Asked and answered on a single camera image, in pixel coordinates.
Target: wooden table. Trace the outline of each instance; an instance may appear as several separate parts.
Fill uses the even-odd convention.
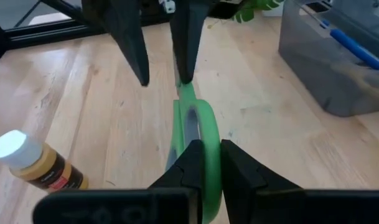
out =
[[[379,189],[379,113],[324,113],[277,53],[279,19],[207,19],[194,85],[221,138],[307,188]],[[174,86],[169,25],[144,28],[151,82],[141,88],[108,35],[7,52],[0,135],[47,141],[93,189],[145,188],[164,172]],[[45,193],[0,164],[0,223],[30,223]],[[215,223],[228,223],[224,204]]]

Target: gray plastic container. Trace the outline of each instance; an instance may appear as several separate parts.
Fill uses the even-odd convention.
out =
[[[286,0],[284,4],[279,53],[306,86],[318,104],[328,113],[353,116],[379,111],[379,71],[372,70],[333,39],[317,20],[301,6],[310,0]],[[353,24],[340,10],[314,12],[318,19],[328,20],[333,27],[346,32],[336,24]],[[364,42],[377,44],[377,37],[365,30],[356,31]]]

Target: acrylic paint bottle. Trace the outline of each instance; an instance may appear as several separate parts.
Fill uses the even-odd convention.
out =
[[[48,192],[88,188],[88,177],[69,161],[48,144],[18,130],[0,137],[0,161],[14,176]]]

